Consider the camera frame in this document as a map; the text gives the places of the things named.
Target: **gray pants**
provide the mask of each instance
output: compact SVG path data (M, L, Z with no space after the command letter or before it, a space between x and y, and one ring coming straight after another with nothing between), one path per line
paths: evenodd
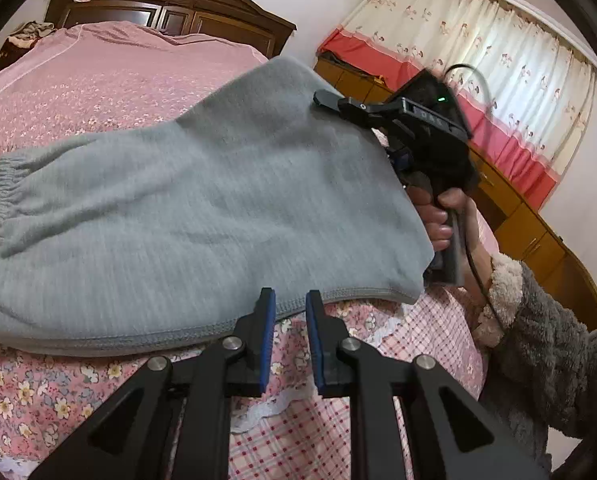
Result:
M229 332L261 287L277 317L413 303L432 258L370 131L318 110L277 58L175 121L0 158L0 343L75 356Z

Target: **lace trim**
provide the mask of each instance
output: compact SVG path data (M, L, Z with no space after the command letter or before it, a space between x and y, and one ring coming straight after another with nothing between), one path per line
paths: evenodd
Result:
M20 458L12 458L11 456L0 457L0 472L13 473L16 476L27 478L32 474L40 462L36 460L24 460Z
M402 303L397 316L387 319L387 322L372 335L365 338L364 342L375 348L379 346L384 338L391 335L403 323L409 307L408 304ZM268 416L280 415L280 413L288 408L291 402L310 399L316 394L317 390L313 382L313 375L309 375L305 383L288 386L278 395L270 397L265 402L246 406L242 410L232 413L230 431L232 433L245 433L256 427L261 419Z
M280 415L295 400L306 400L317 394L313 376L307 378L307 383L290 386L280 394L270 397L265 402L247 406L240 413L232 413L230 431L232 433L245 433L256 427L261 419L268 416Z
M405 321L405 315L411 305L406 303L401 304L401 311L397 316L390 317L387 322L372 335L363 339L363 341L374 348L378 348L387 336L392 335L395 330Z

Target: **black handle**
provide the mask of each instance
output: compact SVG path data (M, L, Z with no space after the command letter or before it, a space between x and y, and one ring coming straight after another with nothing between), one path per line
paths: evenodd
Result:
M410 173L406 181L411 186L420 187L430 193L436 201L439 194L448 188L440 178L429 179L427 175L420 171ZM436 207L445 209L437 201ZM438 283L439 285L463 286L463 273L461 272L461 256L463 253L463 243L461 240L461 225L458 213L453 209L447 209L447 221L445 225L452 228L452 237L449 240L449 247L443 251L434 254L429 267L425 271L425 280L428 283Z
M429 264L425 276L428 282L440 285L463 286L463 273L461 272L462 241L458 213L447 209L445 225L452 228L452 237L449 247L444 251L434 254L434 259Z

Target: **hand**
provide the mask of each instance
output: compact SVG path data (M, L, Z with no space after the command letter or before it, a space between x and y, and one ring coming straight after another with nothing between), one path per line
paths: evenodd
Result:
M443 251L449 247L449 240L452 236L452 228L443 225L447 221L447 212L434 205L432 196L419 187L408 186L406 189L411 203L425 224L432 247L435 251ZM478 275L486 290L491 285L491 256L479 240L478 217L476 204L469 198L462 189L453 187L438 195L438 203L447 209L455 209L458 212L465 212L465 229L467 232L467 250L470 251ZM475 306L473 312L468 313L468 323L472 325L478 318L480 309L485 306L487 299L483 296L480 286L473 276L469 267L467 257L462 263L465 288L472 298Z
M411 203L414 204L422 222L425 224L429 240L435 251L443 251L449 247L452 228L443 225L447 221L447 212L433 204L432 196L420 187L408 186L406 189ZM462 189L453 187L438 195L438 203L446 209L465 211L465 228L467 229L467 248L474 251L479 244L478 219L476 204Z

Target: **pink bedspread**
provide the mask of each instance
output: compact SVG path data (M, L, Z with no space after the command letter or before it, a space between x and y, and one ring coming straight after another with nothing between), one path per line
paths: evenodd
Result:
M264 61L249 46L203 35L166 38L131 23L60 30L0 73L0 154L85 132L171 120ZM490 250L497 249L484 221L481 237ZM406 309L385 301L327 308L386 355L436 356L477 396L483 359L459 300L469 298L433 288ZM314 394L305 332L302 316L278 323L267 393L234 403L231 478L347 476L348 407L344 400ZM145 360L56 358L0 346L0 469L10 478L25 478Z

